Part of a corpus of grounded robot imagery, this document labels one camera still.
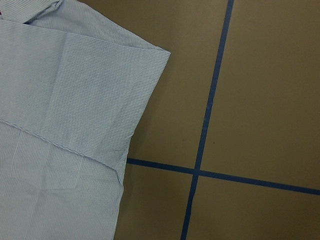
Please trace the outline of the blue striped button shirt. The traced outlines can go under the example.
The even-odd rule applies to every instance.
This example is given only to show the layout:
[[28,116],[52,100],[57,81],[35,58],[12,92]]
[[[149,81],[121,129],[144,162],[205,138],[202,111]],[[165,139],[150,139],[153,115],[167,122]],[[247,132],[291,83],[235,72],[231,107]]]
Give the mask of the blue striped button shirt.
[[170,52],[77,0],[0,3],[0,237],[111,240]]

